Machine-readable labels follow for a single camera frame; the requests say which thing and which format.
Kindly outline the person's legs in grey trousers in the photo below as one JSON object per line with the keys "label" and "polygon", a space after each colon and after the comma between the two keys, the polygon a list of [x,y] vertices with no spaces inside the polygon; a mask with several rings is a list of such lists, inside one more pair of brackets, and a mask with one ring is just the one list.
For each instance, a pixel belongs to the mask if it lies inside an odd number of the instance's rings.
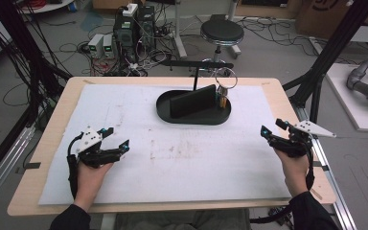
{"label": "person's legs in grey trousers", "polygon": [[251,230],[248,209],[124,213],[116,230]]}

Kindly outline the black wallet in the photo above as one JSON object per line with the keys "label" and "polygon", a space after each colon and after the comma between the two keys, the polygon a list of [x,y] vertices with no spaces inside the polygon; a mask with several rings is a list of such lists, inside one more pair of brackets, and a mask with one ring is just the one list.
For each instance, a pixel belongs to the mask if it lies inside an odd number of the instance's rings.
{"label": "black wallet", "polygon": [[216,86],[214,84],[193,91],[170,91],[170,115],[181,118],[216,105]]}

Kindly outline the cardboard box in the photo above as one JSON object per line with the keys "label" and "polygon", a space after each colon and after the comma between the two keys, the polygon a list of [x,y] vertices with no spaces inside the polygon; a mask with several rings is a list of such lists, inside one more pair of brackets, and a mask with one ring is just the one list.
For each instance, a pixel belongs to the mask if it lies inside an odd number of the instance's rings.
{"label": "cardboard box", "polygon": [[295,19],[299,35],[330,39],[356,0],[303,0]]}

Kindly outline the black oval tray with hanger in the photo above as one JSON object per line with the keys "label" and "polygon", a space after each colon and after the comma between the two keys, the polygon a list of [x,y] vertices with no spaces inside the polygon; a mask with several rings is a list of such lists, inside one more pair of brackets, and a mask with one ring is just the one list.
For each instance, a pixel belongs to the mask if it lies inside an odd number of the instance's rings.
{"label": "black oval tray with hanger", "polygon": [[[198,71],[200,69],[227,69],[231,70],[234,65],[232,63],[221,62],[203,62],[203,61],[182,61],[182,60],[163,60],[166,66],[187,66],[195,68],[195,79],[192,90],[199,89],[197,87]],[[227,89],[221,84],[216,87],[216,105],[206,110],[202,110],[181,118],[172,118],[170,115],[170,91],[161,94],[156,101],[156,110],[158,116],[165,122],[171,124],[184,125],[208,125],[215,126],[226,122],[231,114],[232,105],[227,99]]]}

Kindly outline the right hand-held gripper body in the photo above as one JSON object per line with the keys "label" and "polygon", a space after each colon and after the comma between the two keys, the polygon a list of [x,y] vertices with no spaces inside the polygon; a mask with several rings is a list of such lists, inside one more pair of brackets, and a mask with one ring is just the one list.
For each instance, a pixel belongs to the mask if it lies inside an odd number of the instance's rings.
{"label": "right hand-held gripper body", "polygon": [[336,137],[335,133],[309,120],[302,121],[295,125],[290,124],[287,131],[287,139],[272,133],[268,139],[268,144],[276,150],[285,152],[287,156],[291,158],[308,154],[312,147],[311,138],[313,136]]}

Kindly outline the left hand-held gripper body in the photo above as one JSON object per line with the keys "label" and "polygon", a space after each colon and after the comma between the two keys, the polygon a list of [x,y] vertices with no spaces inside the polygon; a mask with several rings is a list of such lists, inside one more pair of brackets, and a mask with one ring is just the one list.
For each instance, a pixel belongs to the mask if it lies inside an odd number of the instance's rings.
{"label": "left hand-held gripper body", "polygon": [[76,153],[82,163],[92,168],[99,168],[101,165],[114,163],[124,155],[118,149],[101,149],[103,139],[99,131],[91,126],[80,135],[81,143],[76,149]]}

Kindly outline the white round table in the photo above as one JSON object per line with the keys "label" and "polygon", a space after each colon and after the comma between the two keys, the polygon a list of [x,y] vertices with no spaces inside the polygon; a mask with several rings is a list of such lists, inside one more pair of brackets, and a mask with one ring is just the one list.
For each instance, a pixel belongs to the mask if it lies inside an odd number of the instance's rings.
{"label": "white round table", "polygon": [[59,0],[58,3],[51,3],[49,0],[46,0],[44,6],[31,7],[24,3],[21,7],[24,13],[51,12],[59,9],[67,9],[69,12],[76,12],[79,7],[75,0]]}

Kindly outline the white power adapter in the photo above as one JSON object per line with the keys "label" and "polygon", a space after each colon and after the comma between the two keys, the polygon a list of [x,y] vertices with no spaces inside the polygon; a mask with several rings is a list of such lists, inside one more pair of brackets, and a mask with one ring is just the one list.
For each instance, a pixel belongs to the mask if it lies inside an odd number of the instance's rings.
{"label": "white power adapter", "polygon": [[126,9],[123,10],[123,16],[133,17],[137,12],[137,10],[138,10],[137,4],[129,3],[126,6]]}

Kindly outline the white metal stand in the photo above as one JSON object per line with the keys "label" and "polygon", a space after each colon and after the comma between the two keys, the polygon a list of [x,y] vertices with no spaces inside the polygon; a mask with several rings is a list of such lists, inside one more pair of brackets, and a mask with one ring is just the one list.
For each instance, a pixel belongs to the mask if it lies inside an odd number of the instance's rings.
{"label": "white metal stand", "polygon": [[175,47],[177,49],[178,55],[181,59],[185,59],[187,57],[187,52],[185,50],[183,41],[180,36],[180,5],[181,0],[174,0],[174,32],[173,39],[175,43]]}

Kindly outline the black round stool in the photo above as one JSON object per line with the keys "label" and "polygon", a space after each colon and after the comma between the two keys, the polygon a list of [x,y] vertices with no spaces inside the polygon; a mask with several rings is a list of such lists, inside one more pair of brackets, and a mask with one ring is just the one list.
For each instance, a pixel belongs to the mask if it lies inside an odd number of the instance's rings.
{"label": "black round stool", "polygon": [[204,59],[203,62],[223,63],[223,60],[219,58],[222,47],[229,47],[233,51],[234,58],[242,53],[238,44],[243,40],[244,30],[234,21],[210,19],[201,25],[200,35],[204,40],[216,46],[214,56]]}

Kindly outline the black metal frame post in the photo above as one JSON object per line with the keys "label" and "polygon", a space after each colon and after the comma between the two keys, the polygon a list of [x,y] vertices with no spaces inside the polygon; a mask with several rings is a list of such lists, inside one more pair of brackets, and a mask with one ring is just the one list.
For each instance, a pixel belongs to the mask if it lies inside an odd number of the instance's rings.
{"label": "black metal frame post", "polygon": [[311,98],[311,122],[317,123],[323,79],[367,17],[368,0],[354,0],[312,67],[301,77],[283,85],[285,91],[298,86],[289,97],[290,103],[297,108],[304,108],[308,98]]}

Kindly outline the grey power supply unit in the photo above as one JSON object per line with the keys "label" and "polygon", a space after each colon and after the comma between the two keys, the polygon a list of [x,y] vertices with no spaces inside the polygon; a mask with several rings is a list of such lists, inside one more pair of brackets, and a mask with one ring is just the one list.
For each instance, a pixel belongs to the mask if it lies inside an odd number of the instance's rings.
{"label": "grey power supply unit", "polygon": [[105,34],[103,36],[103,51],[106,58],[115,58],[115,48],[111,34]]}
{"label": "grey power supply unit", "polygon": [[104,54],[104,36],[95,34],[88,42],[88,48],[92,58],[101,58]]}

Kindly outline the person's right hand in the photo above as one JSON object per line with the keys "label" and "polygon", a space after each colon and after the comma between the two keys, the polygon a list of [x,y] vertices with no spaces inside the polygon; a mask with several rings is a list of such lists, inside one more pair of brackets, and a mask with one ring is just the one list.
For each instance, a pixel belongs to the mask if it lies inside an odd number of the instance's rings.
{"label": "person's right hand", "polygon": [[309,171],[308,157],[291,158],[278,149],[274,151],[282,163],[285,183],[291,196],[295,197],[306,192],[308,190],[306,182],[306,175]]}

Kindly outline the white table mat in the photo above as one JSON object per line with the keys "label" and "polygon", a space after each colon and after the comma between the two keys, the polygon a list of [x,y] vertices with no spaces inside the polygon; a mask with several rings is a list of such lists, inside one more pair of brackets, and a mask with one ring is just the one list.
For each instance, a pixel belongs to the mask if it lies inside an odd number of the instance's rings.
{"label": "white table mat", "polygon": [[77,150],[77,135],[88,127],[112,127],[102,147],[124,141],[130,150],[107,173],[99,203],[258,200],[288,198],[281,163],[261,136],[278,129],[260,86],[238,85],[218,126],[169,124],[159,118],[156,100],[165,85],[88,84],[48,172],[40,204],[69,204],[66,155]]}

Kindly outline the aluminium rail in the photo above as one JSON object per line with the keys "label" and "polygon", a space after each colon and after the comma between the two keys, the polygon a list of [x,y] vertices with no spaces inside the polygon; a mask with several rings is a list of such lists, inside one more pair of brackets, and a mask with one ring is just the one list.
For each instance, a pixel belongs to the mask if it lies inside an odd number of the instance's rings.
{"label": "aluminium rail", "polygon": [[15,139],[4,151],[3,159],[0,161],[0,187],[9,176],[11,170],[22,155],[23,151],[29,145],[35,135],[35,127],[24,127]]}
{"label": "aluminium rail", "polygon": [[323,150],[320,140],[317,137],[313,139],[313,152],[318,161],[320,161],[323,165],[328,165],[330,168],[329,171],[324,172],[322,170],[322,172],[325,174],[335,196],[335,202],[332,204],[332,207],[337,222],[339,223],[342,230],[357,230],[357,226],[334,177],[334,173],[332,171],[329,160],[327,159],[325,151]]}

